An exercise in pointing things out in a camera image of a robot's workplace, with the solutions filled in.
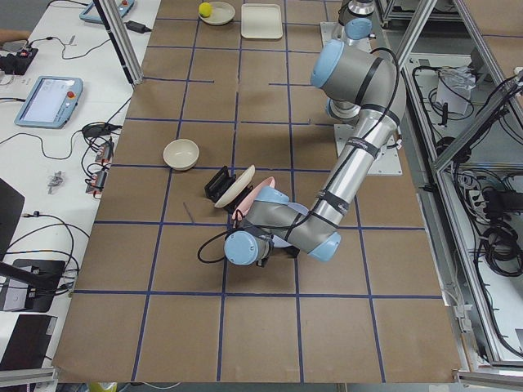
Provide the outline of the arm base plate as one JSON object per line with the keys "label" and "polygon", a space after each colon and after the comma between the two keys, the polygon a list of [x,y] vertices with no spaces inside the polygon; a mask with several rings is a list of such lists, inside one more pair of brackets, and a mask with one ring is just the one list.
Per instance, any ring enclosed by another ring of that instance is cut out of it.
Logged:
{"label": "arm base plate", "polygon": [[321,64],[337,65],[347,63],[349,55],[364,52],[371,54],[371,36],[373,25],[369,19],[356,18],[349,21],[344,26],[334,22],[322,22],[320,25],[322,50],[318,61]]}
{"label": "arm base plate", "polygon": [[[333,129],[337,155],[340,156],[348,138],[354,133],[354,127],[348,124],[334,124]],[[388,141],[381,147],[377,159],[369,169],[370,176],[403,175],[395,136],[395,133],[392,133]]]}

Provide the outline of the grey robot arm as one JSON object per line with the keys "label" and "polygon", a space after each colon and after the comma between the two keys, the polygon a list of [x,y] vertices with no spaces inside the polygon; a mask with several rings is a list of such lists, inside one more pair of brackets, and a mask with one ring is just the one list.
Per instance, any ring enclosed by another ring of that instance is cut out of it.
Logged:
{"label": "grey robot arm", "polygon": [[369,38],[375,10],[373,0],[346,0],[338,11],[338,23],[342,26],[341,40],[350,46]]}
{"label": "grey robot arm", "polygon": [[353,131],[307,214],[291,208],[277,189],[259,191],[239,228],[226,236],[225,258],[234,265],[263,264],[274,237],[329,261],[342,240],[339,223],[405,113],[405,84],[394,56],[383,59],[332,39],[315,62],[311,85],[329,98],[333,117],[355,120]]}

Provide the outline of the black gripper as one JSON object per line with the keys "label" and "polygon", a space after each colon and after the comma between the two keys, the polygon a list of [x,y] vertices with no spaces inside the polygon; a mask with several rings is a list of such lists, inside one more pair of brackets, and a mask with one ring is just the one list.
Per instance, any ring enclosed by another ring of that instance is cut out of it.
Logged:
{"label": "black gripper", "polygon": [[270,252],[259,261],[256,261],[255,265],[264,268],[273,255],[285,256],[287,258],[296,258],[299,255],[299,249],[284,241],[280,237],[274,236],[272,239],[272,248]]}

